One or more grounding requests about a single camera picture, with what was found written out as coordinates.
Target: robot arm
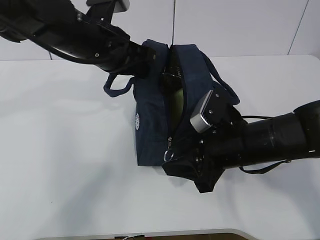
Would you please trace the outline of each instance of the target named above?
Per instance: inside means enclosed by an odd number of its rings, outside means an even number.
[[[70,0],[0,0],[0,36],[17,43],[30,39],[61,58],[109,73],[146,76],[155,51],[111,25],[113,13],[126,11],[129,1],[87,4],[83,14]]]
[[[226,169],[263,174],[281,163],[320,158],[320,100],[291,113],[247,123],[228,102],[225,91],[211,90],[195,108],[190,122],[201,141],[162,167],[167,175],[194,181],[200,193],[212,192]],[[244,166],[275,162],[245,171]]]

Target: cable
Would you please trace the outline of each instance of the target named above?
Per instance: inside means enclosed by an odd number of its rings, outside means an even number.
[[[97,65],[97,64],[104,64],[104,63],[106,63],[106,61],[110,61],[110,58],[85,60],[85,59],[81,59],[81,58],[77,58],[77,57],[65,54],[65,53],[57,50],[56,48],[54,48],[54,47],[52,47],[52,46],[50,46],[50,45],[48,45],[46,43],[43,43],[43,42],[39,41],[35,36],[25,32],[22,29],[20,29],[15,24],[10,22],[10,20],[8,18],[6,18],[6,17],[4,17],[2,15],[0,15],[0,21],[2,21],[9,28],[11,28],[12,30],[14,30],[17,33],[21,34],[25,38],[31,40],[32,42],[34,42],[35,44],[37,44],[41,48],[43,48],[43,49],[45,49],[45,50],[57,55],[60,58],[68,60],[70,62],[74,62],[74,63],[77,63],[77,64]]]
[[[242,116],[243,119],[271,119],[272,116],[255,116],[255,115],[248,115]]]

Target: bag strap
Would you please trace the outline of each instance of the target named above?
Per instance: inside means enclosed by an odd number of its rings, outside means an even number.
[[[244,170],[243,166],[239,167],[239,169],[246,174],[265,174],[265,173],[271,171],[272,169],[278,167],[280,164],[284,164],[284,163],[289,164],[289,163],[291,163],[291,160],[276,162],[274,164],[271,164],[270,166],[266,166],[264,168],[257,169],[257,170]]]
[[[212,61],[210,60],[210,58],[205,55],[202,51],[201,54],[204,58],[204,61],[206,63],[207,68],[209,69],[209,72],[211,73],[211,75],[215,78],[215,80],[225,88],[225,90],[227,90],[227,92],[231,95],[232,98],[232,104],[233,105],[237,105],[240,103],[240,99],[237,96],[237,94],[235,93],[235,91],[225,82],[222,80],[222,78],[220,77],[216,67],[214,66],[214,64],[212,63]]]
[[[111,98],[115,98],[120,95],[126,94],[131,89],[131,86],[135,83],[135,78],[132,77],[123,89],[111,89],[112,83],[114,82],[117,76],[118,75],[111,73],[103,87],[105,93],[108,94]]]

